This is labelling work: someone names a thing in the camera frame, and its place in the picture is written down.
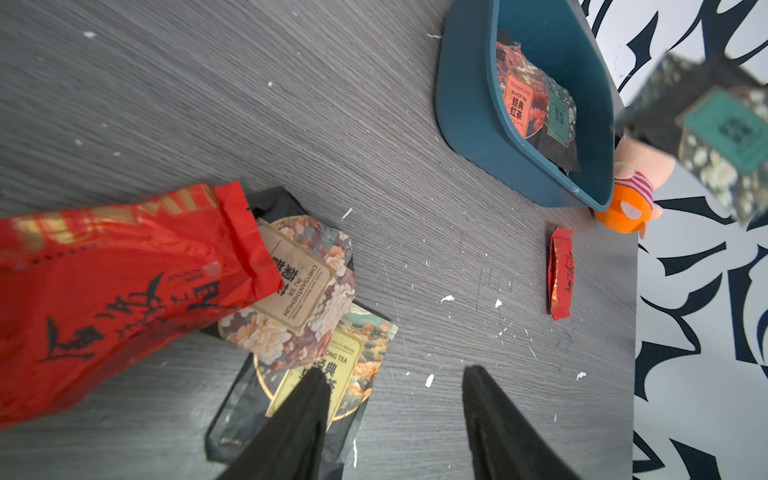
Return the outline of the red foil tea bag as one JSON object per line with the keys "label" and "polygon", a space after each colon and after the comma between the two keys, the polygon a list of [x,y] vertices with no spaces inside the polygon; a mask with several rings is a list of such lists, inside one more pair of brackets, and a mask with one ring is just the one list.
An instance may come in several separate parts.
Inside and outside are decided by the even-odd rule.
{"label": "red foil tea bag", "polygon": [[1,424],[76,404],[282,287],[238,182],[1,222]]}

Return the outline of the green label tea bag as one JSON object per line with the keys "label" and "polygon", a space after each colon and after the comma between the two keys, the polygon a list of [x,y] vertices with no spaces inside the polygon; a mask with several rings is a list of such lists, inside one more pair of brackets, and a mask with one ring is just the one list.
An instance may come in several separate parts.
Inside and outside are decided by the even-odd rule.
{"label": "green label tea bag", "polygon": [[575,141],[577,107],[571,94],[549,79],[549,100],[545,125],[547,134],[564,147]]}

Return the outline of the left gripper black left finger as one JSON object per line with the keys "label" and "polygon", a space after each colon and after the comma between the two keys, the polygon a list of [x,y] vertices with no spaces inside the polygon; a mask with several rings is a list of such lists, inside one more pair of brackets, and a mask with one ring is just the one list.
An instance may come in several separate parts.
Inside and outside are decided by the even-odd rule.
{"label": "left gripper black left finger", "polygon": [[331,389],[309,369],[221,479],[316,479],[328,428]]}

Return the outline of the yellow label landscape tea bag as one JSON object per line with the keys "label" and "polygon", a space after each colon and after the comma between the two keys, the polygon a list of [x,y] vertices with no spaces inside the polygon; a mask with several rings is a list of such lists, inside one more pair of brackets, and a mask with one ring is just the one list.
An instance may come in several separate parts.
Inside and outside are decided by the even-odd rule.
{"label": "yellow label landscape tea bag", "polygon": [[[398,326],[388,319],[354,303],[339,321],[325,356],[313,363],[323,371],[331,389],[321,479],[342,477],[374,381],[397,331]],[[276,372],[250,356],[208,429],[207,459],[234,462],[309,369]]]}

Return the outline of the red long tea sachet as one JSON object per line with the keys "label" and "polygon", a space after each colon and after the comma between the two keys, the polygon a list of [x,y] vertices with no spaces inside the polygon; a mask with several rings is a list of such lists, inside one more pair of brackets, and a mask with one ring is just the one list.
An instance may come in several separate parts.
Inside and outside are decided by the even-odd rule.
{"label": "red long tea sachet", "polygon": [[569,318],[575,281],[572,230],[556,228],[550,239],[547,287],[554,320]]}

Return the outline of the red square tea bag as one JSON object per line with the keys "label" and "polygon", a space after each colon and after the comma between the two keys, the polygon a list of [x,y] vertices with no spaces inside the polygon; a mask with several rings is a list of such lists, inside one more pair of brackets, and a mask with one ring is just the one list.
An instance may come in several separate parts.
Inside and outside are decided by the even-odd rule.
{"label": "red square tea bag", "polygon": [[518,43],[496,43],[496,67],[506,111],[520,135],[528,139],[544,127],[550,79],[527,59]]}

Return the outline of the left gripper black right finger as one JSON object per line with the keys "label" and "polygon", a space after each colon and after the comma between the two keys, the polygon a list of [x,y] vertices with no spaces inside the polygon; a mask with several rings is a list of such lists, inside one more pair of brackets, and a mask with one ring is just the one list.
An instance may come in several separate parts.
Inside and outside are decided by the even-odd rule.
{"label": "left gripper black right finger", "polygon": [[476,479],[576,479],[489,372],[469,366],[462,379],[468,444]]}

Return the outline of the floral beige label tea bag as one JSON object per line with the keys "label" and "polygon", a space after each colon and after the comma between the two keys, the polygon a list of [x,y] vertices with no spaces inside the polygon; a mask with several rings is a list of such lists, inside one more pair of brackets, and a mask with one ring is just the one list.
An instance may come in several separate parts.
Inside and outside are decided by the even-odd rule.
{"label": "floral beige label tea bag", "polygon": [[271,371],[311,364],[356,296],[352,239],[310,215],[258,223],[283,287],[220,320],[218,333]]}

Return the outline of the teal label floral tea bag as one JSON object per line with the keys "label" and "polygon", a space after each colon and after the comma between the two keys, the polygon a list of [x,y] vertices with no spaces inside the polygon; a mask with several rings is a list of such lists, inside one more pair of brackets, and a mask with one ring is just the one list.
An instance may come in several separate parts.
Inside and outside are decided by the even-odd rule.
{"label": "teal label floral tea bag", "polygon": [[766,213],[767,89],[734,61],[665,55],[616,126],[675,157],[739,223]]}

